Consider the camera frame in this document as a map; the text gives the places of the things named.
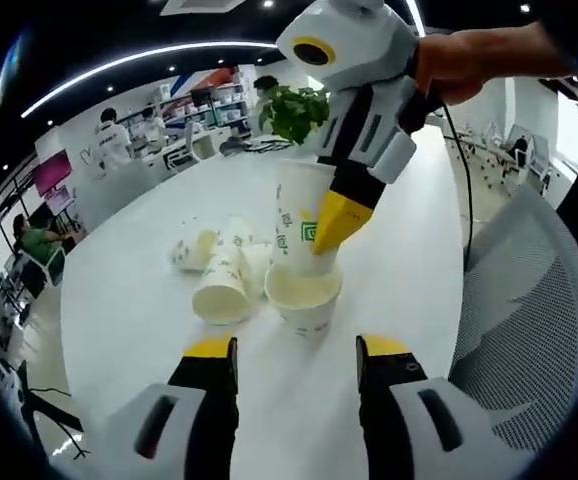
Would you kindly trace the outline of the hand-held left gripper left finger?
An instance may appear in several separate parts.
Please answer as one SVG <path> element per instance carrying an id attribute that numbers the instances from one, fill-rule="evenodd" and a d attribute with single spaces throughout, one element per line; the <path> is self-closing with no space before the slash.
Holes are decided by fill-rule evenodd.
<path id="1" fill-rule="evenodd" d="M 113 479 L 228 479 L 239 424 L 237 339 L 191 345 L 165 384 L 111 416 Z"/>

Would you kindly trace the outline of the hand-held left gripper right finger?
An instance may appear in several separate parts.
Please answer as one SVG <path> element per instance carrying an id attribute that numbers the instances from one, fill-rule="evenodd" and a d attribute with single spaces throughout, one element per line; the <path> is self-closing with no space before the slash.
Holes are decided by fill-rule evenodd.
<path id="1" fill-rule="evenodd" d="M 401 342 L 355 340 L 359 421 L 371 479 L 500 479 L 502 446 L 484 410 L 429 378 Z"/>

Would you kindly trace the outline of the person's right hand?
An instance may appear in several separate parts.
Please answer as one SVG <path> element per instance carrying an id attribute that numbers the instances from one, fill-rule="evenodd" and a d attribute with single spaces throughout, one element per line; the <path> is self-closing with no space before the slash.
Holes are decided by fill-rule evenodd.
<path id="1" fill-rule="evenodd" d="M 483 30 L 433 34 L 418 42 L 415 80 L 420 91 L 431 91 L 447 105 L 477 95 L 488 81 L 480 62 Z"/>

